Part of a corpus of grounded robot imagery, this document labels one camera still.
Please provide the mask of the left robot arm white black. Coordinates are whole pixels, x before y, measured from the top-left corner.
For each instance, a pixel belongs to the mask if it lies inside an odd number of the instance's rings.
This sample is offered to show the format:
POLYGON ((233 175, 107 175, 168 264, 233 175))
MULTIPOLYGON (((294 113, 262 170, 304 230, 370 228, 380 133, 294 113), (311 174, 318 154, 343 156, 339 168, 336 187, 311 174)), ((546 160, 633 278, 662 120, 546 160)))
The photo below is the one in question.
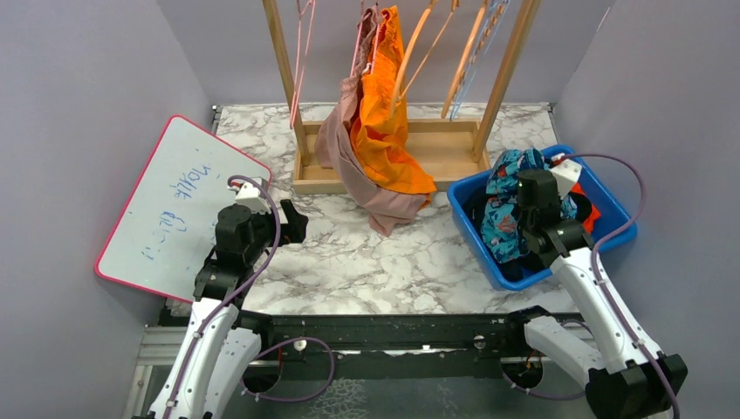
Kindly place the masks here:
POLYGON ((271 353, 267 315, 242 305, 268 249, 305 240, 307 216, 289 199, 263 214, 232 204, 217 215, 215 244, 195 276, 183 342, 146 418, 219 418, 249 364, 271 353))

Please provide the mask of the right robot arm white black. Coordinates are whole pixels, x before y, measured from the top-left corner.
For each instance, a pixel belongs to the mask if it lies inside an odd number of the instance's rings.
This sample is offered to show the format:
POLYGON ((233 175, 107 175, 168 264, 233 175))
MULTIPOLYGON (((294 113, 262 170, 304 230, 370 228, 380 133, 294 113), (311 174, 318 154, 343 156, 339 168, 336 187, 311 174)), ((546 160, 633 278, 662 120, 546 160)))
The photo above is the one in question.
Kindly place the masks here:
POLYGON ((600 262, 598 244, 576 220, 561 216, 555 175, 526 169, 517 176, 517 226, 528 250, 569 292, 594 345, 567 331, 545 309, 510 315, 504 345, 513 354, 546 355, 583 389, 598 418, 645 418, 670 411, 679 417, 677 393, 688 368, 667 355, 627 309, 600 262))

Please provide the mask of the black shorts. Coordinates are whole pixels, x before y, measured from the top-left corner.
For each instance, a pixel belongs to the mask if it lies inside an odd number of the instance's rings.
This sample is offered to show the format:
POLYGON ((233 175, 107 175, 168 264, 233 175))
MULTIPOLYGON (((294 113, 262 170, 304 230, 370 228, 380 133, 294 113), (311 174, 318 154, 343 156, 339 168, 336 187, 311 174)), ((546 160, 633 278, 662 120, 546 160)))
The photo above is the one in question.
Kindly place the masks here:
POLYGON ((593 206, 590 200, 585 195, 577 192, 570 192, 569 197, 576 206, 576 215, 574 218, 581 223, 585 223, 593 213, 593 206))

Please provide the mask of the blue shark print shorts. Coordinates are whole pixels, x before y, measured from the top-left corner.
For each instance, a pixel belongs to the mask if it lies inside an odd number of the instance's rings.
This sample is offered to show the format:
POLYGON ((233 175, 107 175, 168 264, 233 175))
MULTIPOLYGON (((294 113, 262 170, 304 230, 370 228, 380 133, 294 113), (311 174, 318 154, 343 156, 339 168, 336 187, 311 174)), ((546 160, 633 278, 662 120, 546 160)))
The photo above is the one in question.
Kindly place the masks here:
POLYGON ((528 254, 517 230, 518 173, 548 170, 551 162, 536 148, 507 149, 491 166, 485 186, 486 202, 479 232, 493 259, 506 264, 528 254))

